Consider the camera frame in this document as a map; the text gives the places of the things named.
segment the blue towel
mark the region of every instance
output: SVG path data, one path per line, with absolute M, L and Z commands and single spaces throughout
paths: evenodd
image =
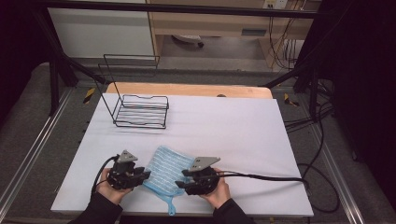
M 150 170 L 151 174 L 143 186 L 152 190 L 160 199 L 168 203 L 169 216 L 174 216 L 176 213 L 172 199 L 184 193 L 184 189 L 180 189 L 175 181 L 187 182 L 187 177 L 181 171 L 189 169 L 193 162 L 194 158 L 161 146 L 157 148 L 146 166 L 146 170 Z

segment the aluminum rail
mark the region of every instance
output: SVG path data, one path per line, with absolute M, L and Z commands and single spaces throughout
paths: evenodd
M 146 12 L 174 12 L 192 14 L 214 14 L 235 15 L 253 17 L 277 17 L 277 18 L 299 18 L 299 19 L 329 19 L 333 17 L 332 12 L 316 12 L 310 10 L 281 10 L 266 8 L 245 7 L 207 7 L 167 4 L 140 4 L 140 3 L 114 3 L 114 2 L 85 2 L 65 0 L 35 0 L 33 6 L 90 9 L 90 10 L 115 10 L 115 11 L 146 11 Z
M 3 219 L 6 217 L 8 209 L 14 202 L 17 197 L 18 192 L 20 191 L 25 179 L 29 175 L 32 170 L 35 161 L 37 160 L 42 148 L 46 144 L 47 140 L 52 133 L 53 128 L 58 122 L 59 117 L 64 112 L 64 109 L 69 101 L 70 95 L 73 91 L 73 88 L 69 88 L 66 90 L 60 100 L 60 106 L 55 114 L 47 119 L 46 124 L 41 130 L 35 142 L 32 144 L 29 152 L 21 163 L 18 171 L 9 181 L 9 184 L 6 190 L 3 192 L 3 195 L 0 197 L 0 223 L 3 222 Z
M 303 110 L 307 116 L 310 116 L 308 112 L 308 102 L 305 98 L 298 94 L 299 102 L 303 106 Z M 320 137 L 321 132 L 317 123 L 311 125 L 311 130 L 313 131 L 315 141 L 317 145 L 320 145 Z M 346 212 L 346 216 L 349 219 L 351 224 L 364 224 L 363 216 L 361 215 L 361 210 L 356 204 L 352 193 L 350 192 L 349 187 L 347 186 L 347 182 L 342 175 L 340 168 L 338 167 L 329 147 L 326 144 L 326 141 L 323 144 L 321 157 L 326 165 L 326 168 L 329 172 L 329 176 L 332 179 L 337 191 L 340 195 L 341 204 L 344 206 L 344 210 Z

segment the metal frame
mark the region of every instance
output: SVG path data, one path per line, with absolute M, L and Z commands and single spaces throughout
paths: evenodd
M 92 77 L 102 84 L 108 81 L 102 77 L 96 76 L 93 71 L 68 57 L 57 38 L 57 35 L 50 29 L 48 22 L 43 17 L 44 9 L 53 8 L 73 8 L 73 9 L 90 9 L 90 10 L 116 10 L 116 11 L 145 11 L 145 12 L 174 12 L 174 13 L 192 13 L 192 14 L 213 14 L 213 15 L 235 15 L 235 16 L 253 16 L 253 17 L 277 17 L 277 18 L 299 18 L 299 19 L 332 19 L 335 17 L 334 12 L 316 12 L 316 11 L 294 11 L 294 10 L 274 10 L 266 8 L 240 8 L 240 7 L 204 7 L 204 6 L 183 6 L 183 5 L 161 5 L 161 4 L 137 4 L 137 3 L 110 3 L 110 2 L 82 2 L 82 1 L 65 1 L 65 0 L 35 0 L 29 2 L 30 9 L 38 25 L 42 29 L 45 37 L 49 41 L 54 68 L 51 70 L 51 76 L 56 79 L 59 74 L 63 75 L 66 86 L 77 85 L 77 78 L 72 67 Z M 51 83 L 52 104 L 51 111 L 55 111 L 59 103 L 59 92 L 57 83 Z
M 42 29 L 45 37 L 49 41 L 53 60 L 51 61 L 51 97 L 52 105 L 51 111 L 55 111 L 59 103 L 59 92 L 55 85 L 58 73 L 63 74 L 65 84 L 68 86 L 75 86 L 77 84 L 76 76 L 74 75 L 72 67 L 84 73 L 85 75 L 92 77 L 94 80 L 106 84 L 108 81 L 100 76 L 96 76 L 93 71 L 86 68 L 82 64 L 69 58 L 63 51 L 60 42 L 57 39 L 56 34 L 50 29 L 48 22 L 43 17 L 43 10 L 48 7 L 55 8 L 73 8 L 73 9 L 91 9 L 91 10 L 116 10 L 116 11 L 146 11 L 146 12 L 174 12 L 174 13 L 192 13 L 192 14 L 214 14 L 214 15 L 235 15 L 235 16 L 253 16 L 253 17 L 275 17 L 275 18 L 299 18 L 299 19 L 322 19 L 322 20 L 333 20 L 338 19 L 340 16 L 336 11 L 330 12 L 316 12 L 316 11 L 293 11 L 293 10 L 273 10 L 273 9 L 257 9 L 257 8 L 237 8 L 237 7 L 202 7 L 202 6 L 182 6 L 182 5 L 157 5 L 157 4 L 132 4 L 132 3 L 109 3 L 109 2 L 79 2 L 79 1 L 65 1 L 65 0 L 35 0 L 29 2 L 31 4 L 32 13 L 37 20 L 40 28 Z M 326 46 L 327 43 L 321 41 L 321 46 Z M 323 48 L 316 48 L 315 54 L 318 51 L 324 53 Z M 294 70 L 287 73 L 285 76 L 277 78 L 276 80 L 263 85 L 267 88 L 273 88 L 278 83 L 283 82 L 290 77 L 297 77 L 306 70 L 310 71 L 313 75 L 313 80 L 318 77 L 317 67 L 311 62 L 298 63 Z M 304 76 L 304 79 L 312 80 L 312 77 Z M 363 223 L 359 208 L 354 204 L 353 198 L 348 191 L 347 185 L 343 177 L 341 176 L 335 163 L 333 163 L 330 151 L 325 152 L 327 163 L 333 175 L 338 189 L 342 193 L 344 200 L 343 205 L 346 209 L 346 214 L 349 217 L 351 223 Z
M 115 62 L 111 63 L 111 58 L 116 57 L 117 60 L 124 61 L 134 61 L 134 58 L 152 58 L 155 64 L 141 64 L 141 63 L 121 63 Z M 126 54 L 105 54 L 104 60 L 105 64 L 98 64 L 99 70 L 102 75 L 97 75 L 99 77 L 109 77 L 110 81 L 114 82 L 114 87 L 116 88 L 118 100 L 114 105 L 114 108 L 107 103 L 106 97 L 104 95 L 103 88 L 99 85 L 98 81 L 95 79 L 95 85 L 98 88 L 100 95 L 110 113 L 113 123 L 117 127 L 127 127 L 127 128 L 150 128 L 150 129 L 165 129 L 166 128 L 166 116 L 169 109 L 169 101 L 166 96 L 138 96 L 132 94 L 120 94 L 119 88 L 117 87 L 117 82 L 114 74 L 111 70 L 111 66 L 151 66 L 154 67 L 156 71 L 158 67 L 159 56 L 150 55 L 126 55 Z M 104 73 L 101 65 L 105 65 L 107 68 L 108 75 Z

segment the hand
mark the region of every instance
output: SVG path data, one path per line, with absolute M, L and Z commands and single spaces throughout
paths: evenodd
M 113 187 L 111 187 L 106 181 L 108 173 L 110 173 L 110 168 L 105 168 L 100 177 L 100 184 L 96 186 L 96 191 L 114 204 L 119 204 L 123 196 L 131 192 L 133 189 L 113 189 Z
M 216 172 L 221 172 L 220 169 L 214 168 Z M 224 177 L 221 177 L 218 186 L 206 195 L 200 195 L 201 198 L 206 199 L 213 207 L 220 208 L 225 202 L 231 199 L 230 189 L 225 182 Z

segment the dish rack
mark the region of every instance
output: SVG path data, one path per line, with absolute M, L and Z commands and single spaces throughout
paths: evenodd
M 98 66 L 102 73 L 101 76 L 110 77 L 110 82 L 113 82 L 114 84 L 118 95 L 118 99 L 115 105 L 109 104 L 109 102 L 107 101 L 108 99 L 106 100 L 106 97 L 103 94 L 103 87 L 101 88 L 96 80 L 95 84 L 101 94 L 101 97 L 107 107 L 108 112 L 110 113 L 111 118 L 113 119 L 113 123 L 117 127 L 165 129 L 166 116 L 169 109 L 168 98 L 166 96 L 139 96 L 134 94 L 121 94 L 117 87 L 117 82 L 114 78 L 115 75 L 113 75 L 113 73 L 111 72 L 110 67 L 112 65 L 125 67 L 129 66 L 130 64 L 110 64 L 106 55 L 104 55 L 104 58 L 109 75 L 104 74 L 104 71 L 101 69 L 102 64 L 98 64 Z

